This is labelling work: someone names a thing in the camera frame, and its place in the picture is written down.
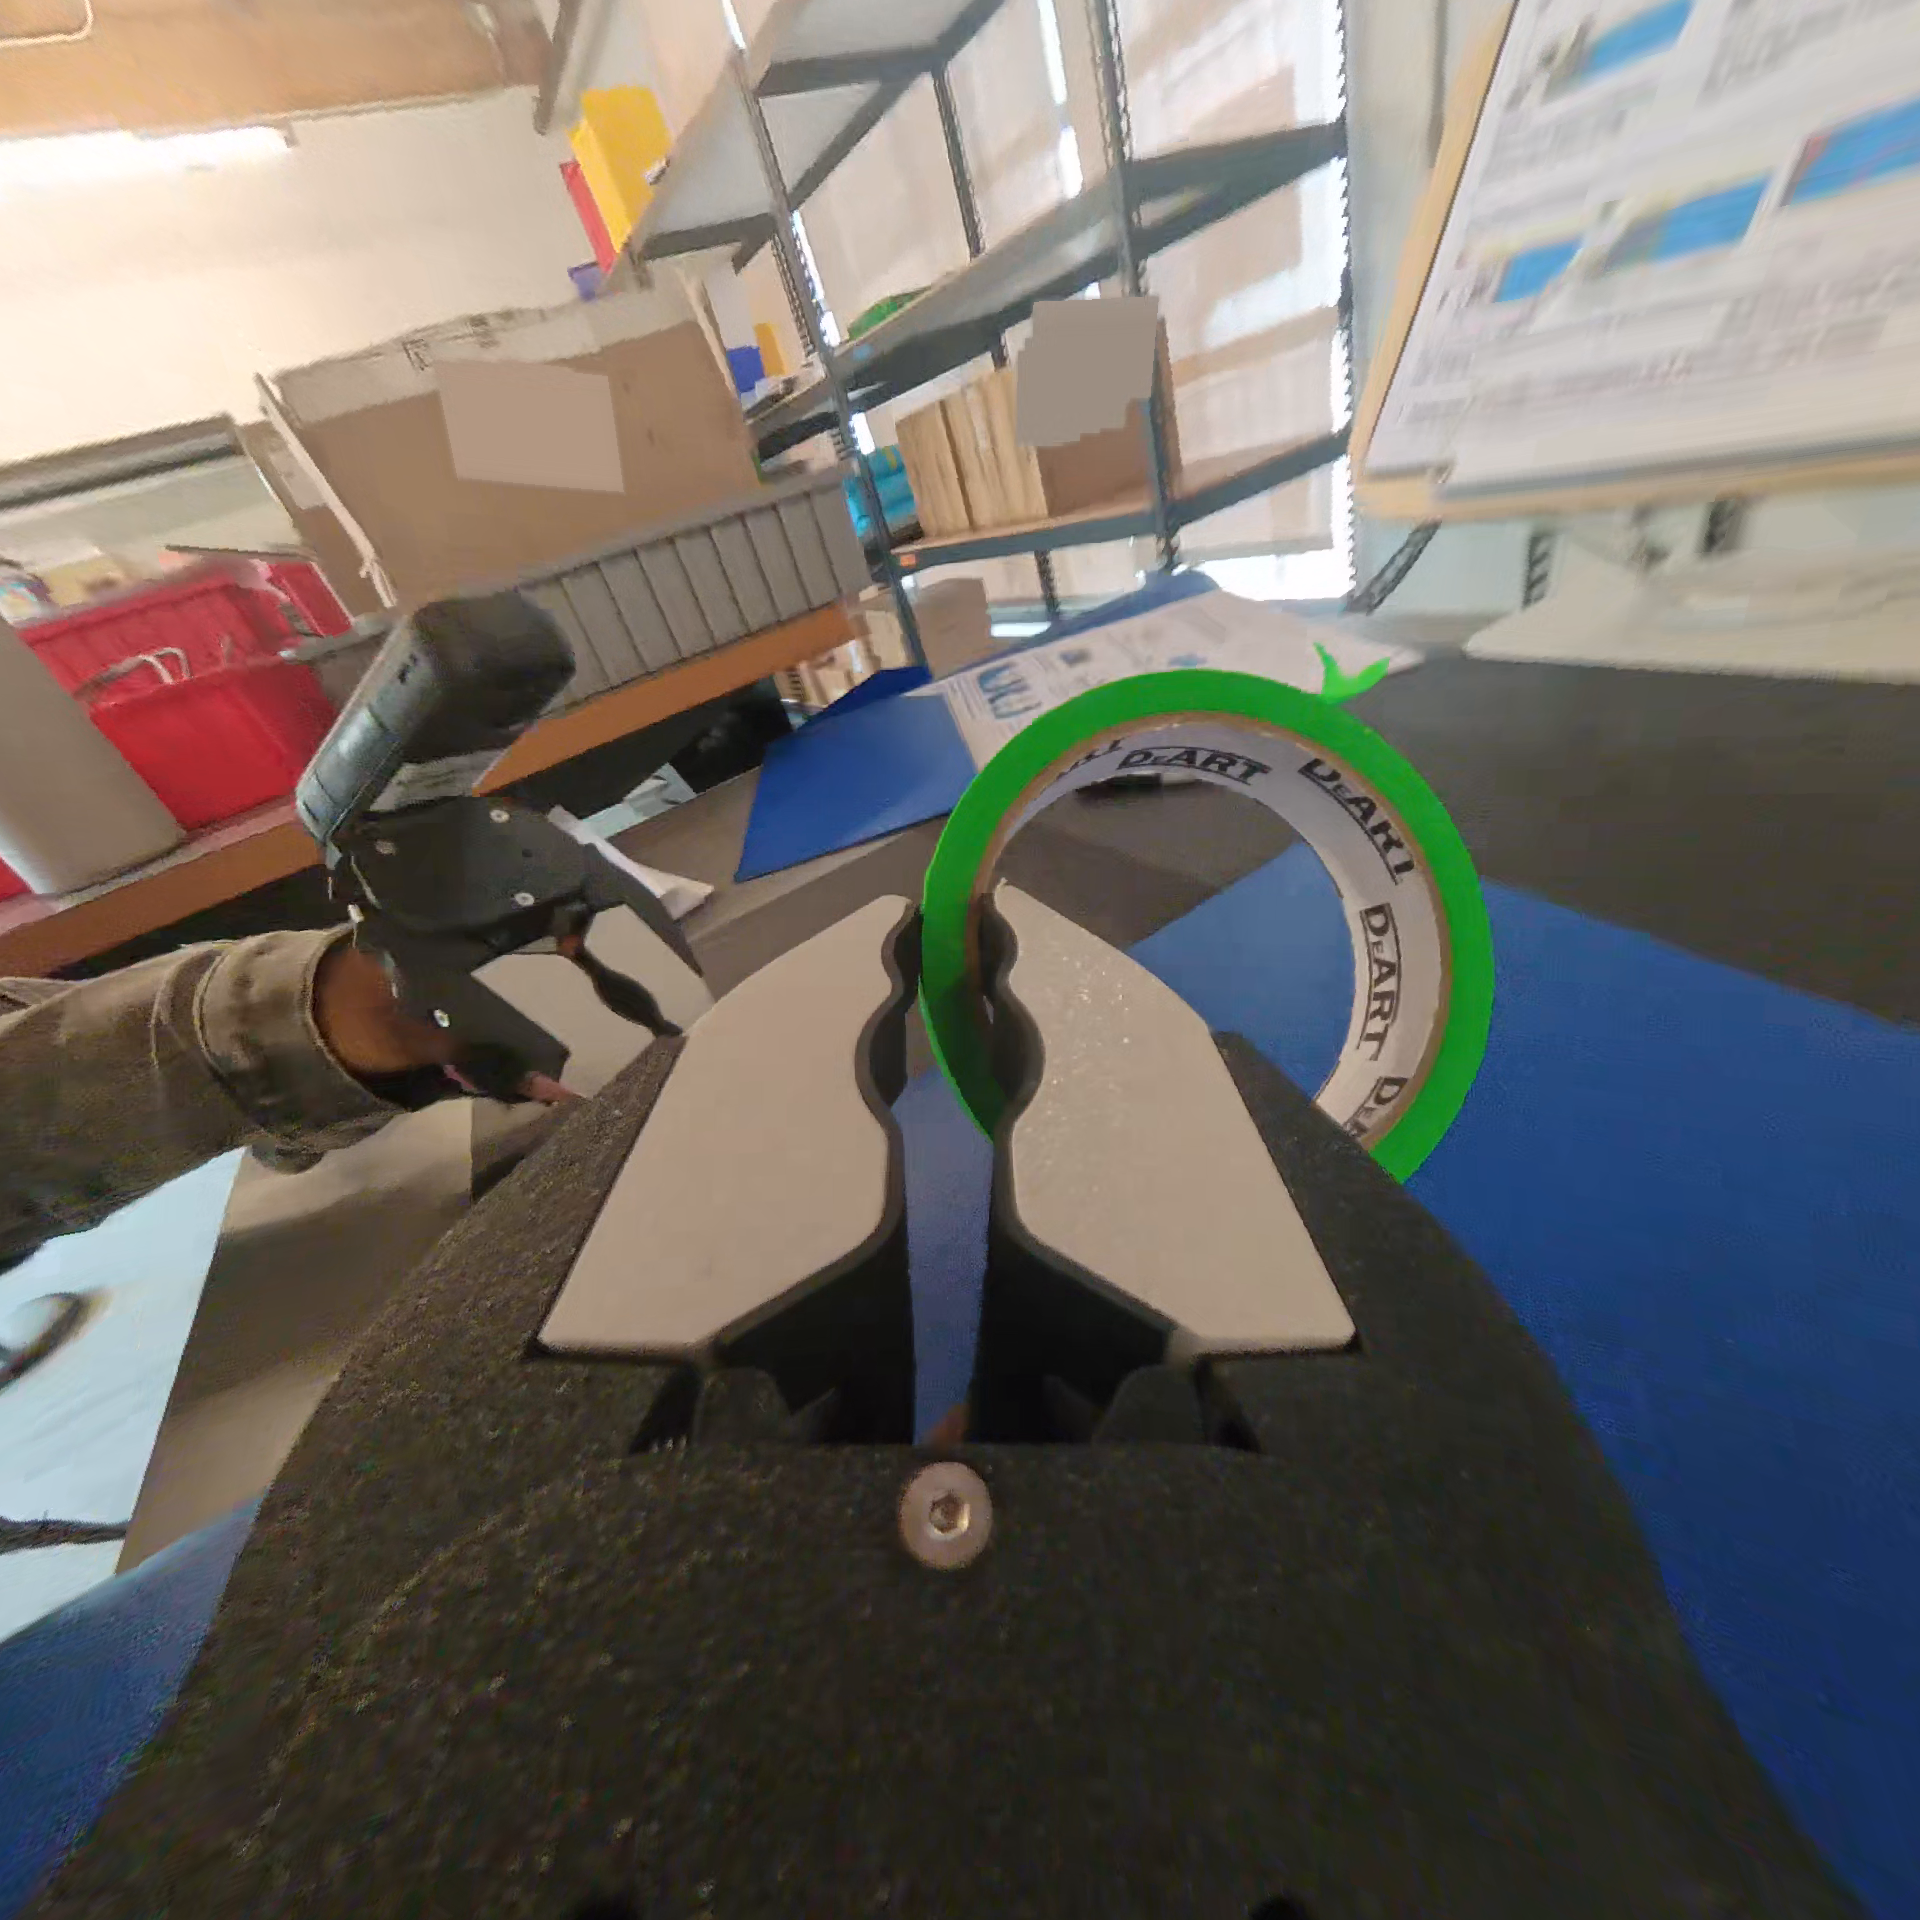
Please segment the blue sheet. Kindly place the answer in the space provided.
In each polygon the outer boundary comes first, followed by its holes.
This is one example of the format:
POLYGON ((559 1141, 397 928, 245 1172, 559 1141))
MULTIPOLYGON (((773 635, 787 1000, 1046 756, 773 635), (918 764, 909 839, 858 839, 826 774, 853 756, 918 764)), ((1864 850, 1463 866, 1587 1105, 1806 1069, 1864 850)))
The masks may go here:
POLYGON ((883 669, 764 749, 737 881, 938 820, 975 759, 922 669, 883 669))
MULTIPOLYGON (((1872 1918, 1915 1918, 1915 1027, 1485 881, 1485 1065, 1413 1191, 1556 1367, 1710 1679, 1872 1918)), ((1138 961, 1284 1069, 1331 1036, 1331 892, 1277 855, 1138 961), (1268 939, 1287 1008, 1234 949, 1268 939)), ((922 1414, 973 1339, 986 1145, 899 1097, 922 1414)), ((245 1521, 209 1521, 4 1655, 4 1918, 131 1776, 245 1521)))

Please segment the person's left forearm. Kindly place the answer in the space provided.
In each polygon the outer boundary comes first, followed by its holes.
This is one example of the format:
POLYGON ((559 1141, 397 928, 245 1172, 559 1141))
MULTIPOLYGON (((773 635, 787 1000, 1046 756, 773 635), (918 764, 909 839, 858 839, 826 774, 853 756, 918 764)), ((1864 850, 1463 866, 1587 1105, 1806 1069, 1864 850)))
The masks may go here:
POLYGON ((231 1149, 305 1167, 409 1109, 418 1073, 326 1044, 344 928, 194 944, 82 983, 4 979, 4 1265, 231 1149))

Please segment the white paper scrap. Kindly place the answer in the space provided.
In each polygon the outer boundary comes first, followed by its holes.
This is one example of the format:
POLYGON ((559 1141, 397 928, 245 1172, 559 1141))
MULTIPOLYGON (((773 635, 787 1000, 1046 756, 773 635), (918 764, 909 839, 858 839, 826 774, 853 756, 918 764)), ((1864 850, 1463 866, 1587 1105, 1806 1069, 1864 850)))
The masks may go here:
POLYGON ((543 814, 556 831, 564 831, 584 850, 594 850, 607 866, 641 884, 658 906, 678 923, 693 906, 711 898, 711 884, 693 875, 666 874, 658 866, 646 866, 626 850, 618 850, 607 836, 599 836, 589 820, 580 820, 565 807, 548 807, 543 814))

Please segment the red plastic crate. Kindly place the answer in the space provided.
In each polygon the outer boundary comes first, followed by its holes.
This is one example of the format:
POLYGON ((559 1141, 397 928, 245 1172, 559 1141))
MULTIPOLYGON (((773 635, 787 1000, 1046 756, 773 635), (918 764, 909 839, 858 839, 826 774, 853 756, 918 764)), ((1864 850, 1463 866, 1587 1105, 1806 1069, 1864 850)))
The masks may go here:
POLYGON ((181 831, 287 801, 338 701, 297 660, 349 616, 317 569, 205 556, 18 628, 181 831))

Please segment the wooden workbench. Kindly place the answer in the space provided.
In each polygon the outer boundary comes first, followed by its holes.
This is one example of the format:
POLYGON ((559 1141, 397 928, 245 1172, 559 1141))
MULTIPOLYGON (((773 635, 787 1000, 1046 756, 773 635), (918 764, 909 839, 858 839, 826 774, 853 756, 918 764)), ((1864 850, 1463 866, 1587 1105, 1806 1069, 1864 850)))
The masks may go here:
MULTIPOLYGON (((779 669, 850 640, 850 603, 838 602, 726 640, 583 706, 543 714, 475 780, 478 793, 511 788, 594 749, 689 714, 779 669)), ((229 820, 139 871, 65 898, 4 903, 4 973, 53 975, 185 915, 223 906, 269 881, 323 864, 317 846, 290 805, 229 820)))

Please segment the white paper sheet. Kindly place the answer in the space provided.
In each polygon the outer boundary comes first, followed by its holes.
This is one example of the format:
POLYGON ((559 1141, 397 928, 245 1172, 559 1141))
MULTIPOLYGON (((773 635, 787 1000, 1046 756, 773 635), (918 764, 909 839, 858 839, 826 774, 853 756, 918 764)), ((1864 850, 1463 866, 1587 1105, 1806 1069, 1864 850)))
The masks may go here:
POLYGON ((223 1156, 4 1273, 4 1638, 117 1572, 241 1167, 223 1156))

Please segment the person's left hand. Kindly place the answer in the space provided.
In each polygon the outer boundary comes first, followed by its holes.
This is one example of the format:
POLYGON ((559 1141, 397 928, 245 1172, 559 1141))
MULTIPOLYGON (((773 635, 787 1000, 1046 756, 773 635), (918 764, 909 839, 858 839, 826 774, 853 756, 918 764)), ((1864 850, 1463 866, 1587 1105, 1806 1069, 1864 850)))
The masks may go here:
POLYGON ((385 962, 344 934, 326 948, 310 988, 310 1018, 326 1052, 370 1097, 401 1112, 441 1100, 498 1100, 553 1105, 571 1094, 525 1070, 515 1085, 485 1087, 467 1070, 459 1036, 432 1016, 421 1018, 397 995, 385 962))

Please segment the green lanyard strap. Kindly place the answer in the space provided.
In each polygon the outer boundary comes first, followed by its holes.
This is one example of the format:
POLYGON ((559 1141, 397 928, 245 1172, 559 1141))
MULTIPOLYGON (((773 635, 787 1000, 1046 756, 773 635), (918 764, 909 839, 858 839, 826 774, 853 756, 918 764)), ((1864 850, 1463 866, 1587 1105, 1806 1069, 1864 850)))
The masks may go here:
POLYGON ((1389 1176, 1445 1138, 1492 1024, 1492 933, 1453 814, 1354 713, 1413 660, 1333 632, 1277 675, 1237 660, 1145 669, 1018 718, 947 810, 922 880, 918 1013, 932 1060, 991 1137, 994 1070, 980 909, 1014 834, 1099 783, 1193 777, 1283 820, 1331 875, 1354 948, 1354 1008, 1316 1105, 1389 1176))

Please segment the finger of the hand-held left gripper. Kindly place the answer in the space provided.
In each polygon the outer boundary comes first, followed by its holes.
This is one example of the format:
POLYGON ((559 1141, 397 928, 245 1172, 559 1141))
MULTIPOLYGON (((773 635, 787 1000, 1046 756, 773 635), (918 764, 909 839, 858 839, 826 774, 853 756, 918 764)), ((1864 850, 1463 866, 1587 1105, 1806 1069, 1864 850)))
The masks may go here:
POLYGON ((580 949, 592 962, 641 979, 644 970, 658 967, 658 954, 671 954, 693 979, 705 975, 676 915, 636 874, 599 846, 580 846, 580 862, 584 915, 580 949))
MULTIPOLYGON (((658 1003, 658 1013, 683 1027, 683 962, 669 948, 644 958, 607 958, 611 970, 631 975, 658 1003)), ((623 1073, 656 1036, 636 1022, 602 1006, 589 975, 559 954, 515 954, 475 970, 475 985, 501 996, 548 1036, 564 1044, 559 1069, 539 1069, 564 1090, 599 1090, 623 1073)))

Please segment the metal shelving rack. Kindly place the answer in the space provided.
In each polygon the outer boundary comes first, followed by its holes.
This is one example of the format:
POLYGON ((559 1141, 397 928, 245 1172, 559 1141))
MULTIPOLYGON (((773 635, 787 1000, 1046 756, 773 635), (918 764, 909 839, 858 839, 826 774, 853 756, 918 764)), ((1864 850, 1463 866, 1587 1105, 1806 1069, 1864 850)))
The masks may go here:
POLYGON ((715 4, 719 69, 618 279, 767 259, 797 327, 767 465, 853 451, 1012 367, 1044 301, 1156 296, 1156 475, 1133 500, 924 540, 878 583, 973 575, 1026 616, 1150 572, 1328 556, 1350 580, 1340 4, 715 4))

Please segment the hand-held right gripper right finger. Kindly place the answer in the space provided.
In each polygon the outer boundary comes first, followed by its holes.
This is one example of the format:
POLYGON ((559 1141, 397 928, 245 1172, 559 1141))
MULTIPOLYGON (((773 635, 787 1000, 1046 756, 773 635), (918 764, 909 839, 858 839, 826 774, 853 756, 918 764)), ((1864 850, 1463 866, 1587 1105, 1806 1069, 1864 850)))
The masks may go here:
POLYGON ((1346 1353, 1355 1322, 1203 1018, 1018 884, 980 914, 994 1125, 977 1399, 1346 1353))

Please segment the upright cardboard cartons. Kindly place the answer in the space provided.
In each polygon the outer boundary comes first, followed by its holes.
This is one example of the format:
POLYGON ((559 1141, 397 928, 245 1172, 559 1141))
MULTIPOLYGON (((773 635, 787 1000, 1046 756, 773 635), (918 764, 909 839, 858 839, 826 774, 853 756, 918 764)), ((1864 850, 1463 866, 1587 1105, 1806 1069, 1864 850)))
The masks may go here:
POLYGON ((924 540, 959 540, 1046 518, 1039 455, 1018 443, 1014 370, 895 416, 902 466, 924 540))

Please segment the white printed paper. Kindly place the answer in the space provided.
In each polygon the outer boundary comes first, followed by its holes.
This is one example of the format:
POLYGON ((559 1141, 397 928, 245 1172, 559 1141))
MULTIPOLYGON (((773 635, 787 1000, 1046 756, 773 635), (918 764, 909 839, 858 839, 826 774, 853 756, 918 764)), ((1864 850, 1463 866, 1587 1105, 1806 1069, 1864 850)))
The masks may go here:
POLYGON ((1346 702, 1419 664, 1419 649, 1382 637, 1364 616, 1296 614, 1211 589, 1018 648, 915 697, 944 706, 977 771, 1037 714, 1138 675, 1212 669, 1346 702))

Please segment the large cardboard box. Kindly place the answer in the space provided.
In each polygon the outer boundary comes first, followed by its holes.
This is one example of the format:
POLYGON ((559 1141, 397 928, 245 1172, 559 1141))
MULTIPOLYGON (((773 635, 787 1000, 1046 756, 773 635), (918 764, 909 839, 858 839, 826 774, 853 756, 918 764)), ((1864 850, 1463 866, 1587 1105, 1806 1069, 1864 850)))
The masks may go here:
POLYGON ((731 370, 678 287, 459 317, 254 386, 401 608, 758 489, 731 370))

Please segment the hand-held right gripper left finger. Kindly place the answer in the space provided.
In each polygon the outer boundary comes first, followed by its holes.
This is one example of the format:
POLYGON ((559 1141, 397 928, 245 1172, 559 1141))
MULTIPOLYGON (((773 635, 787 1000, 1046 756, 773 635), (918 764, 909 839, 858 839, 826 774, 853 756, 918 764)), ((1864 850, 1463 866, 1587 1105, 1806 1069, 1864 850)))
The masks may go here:
POLYGON ((541 1356, 909 1399, 903 1087, 918 909, 872 898, 689 1030, 539 1327, 541 1356))

